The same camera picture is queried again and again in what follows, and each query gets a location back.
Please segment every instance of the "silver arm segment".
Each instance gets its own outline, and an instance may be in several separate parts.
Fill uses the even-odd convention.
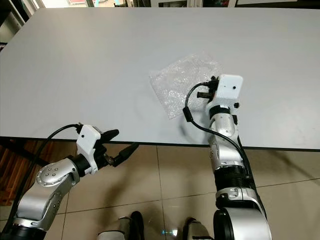
[[[225,135],[237,144],[239,135],[238,126],[229,113],[217,113],[211,119],[210,129]],[[213,171],[225,166],[244,166],[243,159],[238,151],[221,137],[211,135],[208,139],[211,148],[211,161]]]
[[[20,200],[14,224],[47,231],[63,197],[79,181],[77,167],[69,158],[46,165]]]

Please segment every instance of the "floor tile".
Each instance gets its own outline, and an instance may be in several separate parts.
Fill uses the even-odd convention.
[[[208,147],[158,146],[162,198],[216,191]]]
[[[163,200],[164,224],[167,240],[181,240],[182,228],[188,217],[200,221],[213,236],[213,219],[216,208],[216,196],[208,193]],[[170,235],[178,229],[177,237]]]
[[[7,220],[12,206],[0,206],[0,220]]]
[[[116,156],[124,147],[108,144],[107,153]],[[157,147],[140,145],[121,165],[107,166],[83,177],[69,193],[67,212],[160,199]]]
[[[65,220],[64,214],[56,215],[49,231],[45,235],[44,240],[60,240],[62,238],[62,231],[64,228],[64,220]],[[5,227],[6,222],[7,222],[6,220],[0,221],[0,232]]]
[[[258,189],[274,240],[318,240],[320,180]]]
[[[95,210],[67,213],[64,223],[63,240],[96,240],[98,233],[110,228],[119,217],[130,216],[140,211],[143,216],[146,240],[164,240],[161,201],[137,203]]]
[[[37,148],[40,147],[43,141],[38,141]],[[56,161],[63,159],[68,155],[74,156],[76,153],[77,144],[75,141],[50,141],[41,151],[41,157],[47,155],[56,156]]]
[[[274,150],[245,152],[257,186],[320,178],[320,152]]]
[[[2,232],[2,230],[4,229],[6,223],[7,223],[6,220],[1,220],[1,221],[0,221],[0,232]]]

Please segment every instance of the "black connector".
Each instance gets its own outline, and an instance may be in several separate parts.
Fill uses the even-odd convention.
[[[139,143],[134,142],[133,144],[131,144],[130,146],[126,147],[125,149],[123,149],[122,151],[119,152],[118,156],[116,157],[112,157],[112,161],[113,163],[111,163],[111,165],[113,167],[118,166],[119,164],[123,163],[125,160],[127,160],[131,154],[134,153],[134,151],[139,147]]]
[[[80,132],[81,132],[81,129],[82,129],[82,127],[83,127],[84,125],[83,124],[78,124],[78,126],[75,128],[75,130],[76,130],[76,132],[78,133],[78,134],[80,134]]]
[[[106,143],[109,142],[111,139],[113,139],[114,137],[116,137],[118,134],[119,134],[119,130],[118,130],[118,129],[106,131],[106,132],[104,132],[104,133],[101,134],[100,142],[101,142],[102,144],[106,144]]]
[[[212,93],[209,93],[209,92],[201,92],[201,91],[198,91],[196,93],[196,97],[199,99],[199,98],[202,98],[202,99],[211,99],[212,98]]]
[[[191,121],[194,120],[194,118],[192,117],[191,111],[190,111],[190,109],[189,109],[188,106],[184,107],[184,108],[182,109],[182,111],[183,111],[185,120],[186,120],[187,122],[191,122]]]
[[[233,118],[234,124],[238,125],[238,117],[237,117],[237,115],[232,115],[232,118]]]
[[[75,157],[68,156],[68,158],[74,163],[79,177],[84,177],[86,175],[86,170],[90,168],[90,164],[87,159],[82,154],[78,154]]]
[[[208,82],[209,93],[217,91],[219,85],[219,78],[212,76],[211,81]]]
[[[109,164],[108,160],[105,158],[106,151],[107,149],[102,144],[95,148],[93,157],[98,170]]]

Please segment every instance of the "black wire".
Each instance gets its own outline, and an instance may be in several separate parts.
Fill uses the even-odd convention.
[[[251,187],[252,187],[253,190],[255,191],[256,197],[258,198],[258,202],[259,202],[259,204],[260,204],[260,206],[261,206],[261,208],[262,208],[262,210],[263,210],[265,219],[267,219],[267,212],[266,212],[265,206],[264,206],[264,204],[262,203],[262,200],[261,200],[261,198],[260,198],[260,196],[259,196],[259,194],[258,194],[257,187],[256,187],[256,183],[255,183],[255,181],[254,181],[254,175],[253,175],[252,170],[251,170],[251,166],[250,166],[249,159],[248,159],[248,157],[247,157],[247,154],[246,154],[245,151],[244,151],[244,148],[243,148],[243,146],[242,146],[242,144],[241,144],[241,141],[240,141],[240,137],[239,137],[239,136],[238,136],[238,139],[237,139],[237,140],[238,140],[239,146],[241,147],[241,149],[242,149],[243,152],[244,152],[245,159],[244,159],[243,161],[245,161],[246,167],[248,168],[248,171],[249,171],[249,176],[250,176],[250,178],[251,178],[251,181],[250,181],[250,182],[251,182]]]
[[[13,201],[12,208],[11,208],[11,211],[10,211],[10,215],[9,215],[8,220],[7,220],[5,226],[4,226],[3,230],[2,230],[2,233],[8,233],[8,231],[10,230],[10,228],[13,225],[14,217],[15,217],[16,212],[18,210],[18,204],[19,204],[19,201],[20,201],[21,196],[23,194],[23,191],[25,189],[26,182],[27,182],[28,177],[31,174],[33,168],[35,167],[36,161],[39,158],[40,153],[42,152],[44,147],[47,145],[47,143],[50,141],[50,139],[52,139],[56,134],[60,133],[61,131],[65,130],[65,129],[69,129],[69,128],[72,128],[72,127],[77,128],[78,126],[79,126],[78,124],[69,124],[69,125],[66,125],[66,126],[63,126],[63,127],[59,128],[58,130],[53,132],[50,136],[48,136],[47,139],[41,144],[39,149],[36,151],[36,154],[35,154],[33,160],[30,162],[28,170],[25,173],[25,175],[24,175],[24,177],[22,179],[22,182],[20,183],[20,186],[19,186],[19,188],[18,188],[18,190],[16,192],[15,199]]]
[[[190,91],[188,92],[188,94],[187,94],[186,97],[185,97],[184,106],[185,106],[186,108],[188,107],[188,101],[189,101],[190,95],[193,93],[193,91],[194,91],[196,88],[198,88],[198,87],[200,87],[200,86],[208,86],[208,82],[200,82],[200,83],[194,85],[194,86],[190,89]]]

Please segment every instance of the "bubble wrap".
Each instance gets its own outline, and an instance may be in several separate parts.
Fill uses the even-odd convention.
[[[207,82],[211,76],[221,74],[220,65],[207,53],[189,55],[159,72],[149,75],[150,83],[169,119],[182,114],[185,100],[190,89],[197,83]],[[197,98],[197,92],[208,91],[197,88],[189,98],[191,110],[202,106],[207,99]]]

